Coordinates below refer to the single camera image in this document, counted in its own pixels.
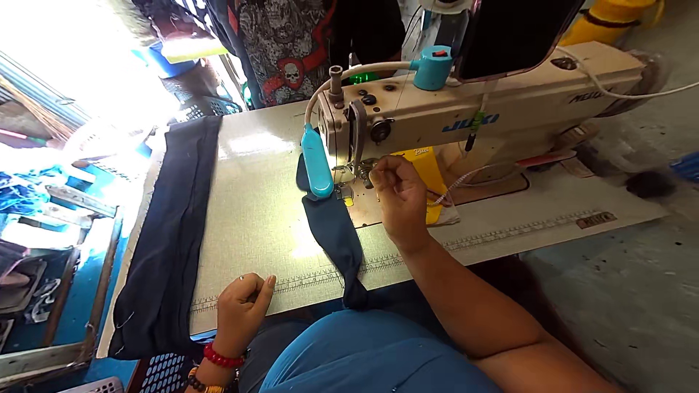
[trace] table ruler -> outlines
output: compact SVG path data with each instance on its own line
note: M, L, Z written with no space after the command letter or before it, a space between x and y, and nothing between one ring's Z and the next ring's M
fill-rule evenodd
M542 221L529 222L527 224L518 225L516 227L499 229L497 231L485 232L482 234L458 238L453 241L442 242L442 246L450 252L464 250L466 248L476 247L485 243L499 241L504 238L529 234L535 231L542 231L560 227L562 225L575 224L581 219L593 218L596 224L615 220L615 217L610 213L600 212L599 210L581 210L575 213L561 215L555 218ZM388 254L379 257L370 257L365 259L362 267L359 269L360 277L367 273L392 269L403 265L403 258L399 254ZM343 277L335 269L334 266L317 269L297 276L279 278L275 286L275 295L285 294L300 290L303 288L327 284L331 281L337 281L344 285ZM218 296L207 296L192 301L192 307L189 309L190 315L204 313L206 311L216 309Z

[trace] folded fabric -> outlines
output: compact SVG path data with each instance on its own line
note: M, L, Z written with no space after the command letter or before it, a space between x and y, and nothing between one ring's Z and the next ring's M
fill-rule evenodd
M298 158L296 186L308 193L301 199L301 203L315 241L345 279L343 304L346 308L363 310L367 307L368 293L356 277L361 267L361 243L345 202L334 193L329 198L320 200L310 193L303 154Z
M203 346L189 338L189 308L220 125L221 117L200 117L165 134L167 151L114 307L110 357L201 358Z

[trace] person's hand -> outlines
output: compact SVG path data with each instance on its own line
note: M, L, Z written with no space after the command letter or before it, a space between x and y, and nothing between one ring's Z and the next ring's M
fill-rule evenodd
M401 252L427 246L427 186L412 163L403 157L381 157L369 172L381 203L381 216L389 238Z
M267 314L276 282L275 276L263 280L248 273L221 292L214 351L225 357L238 357L245 352Z

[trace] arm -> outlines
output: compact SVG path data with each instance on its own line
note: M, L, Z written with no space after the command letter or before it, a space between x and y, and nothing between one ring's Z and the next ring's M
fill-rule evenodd
M449 336L505 392L615 392L520 305L465 269L427 232L426 186L402 157L370 178L389 238Z
M255 273L236 278L218 299L217 332L213 349L224 357L239 357L257 334L277 278L263 280ZM206 386L229 386L236 377L235 369L227 369L204 358L196 371L196 379ZM185 393L198 393L188 386Z

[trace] juki logo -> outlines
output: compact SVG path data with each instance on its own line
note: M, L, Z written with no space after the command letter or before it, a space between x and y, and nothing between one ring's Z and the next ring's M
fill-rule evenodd
M493 124L494 122L497 122L498 119L500 118L500 113L496 113L495 115L487 115L486 117L483 117L483 121L481 122L481 125L484 126L486 124ZM442 128L442 132L448 132L448 131L454 131L455 129L463 129L466 127L471 127L471 124L473 123L473 117L470 119L466 120L457 120L453 126L445 126Z

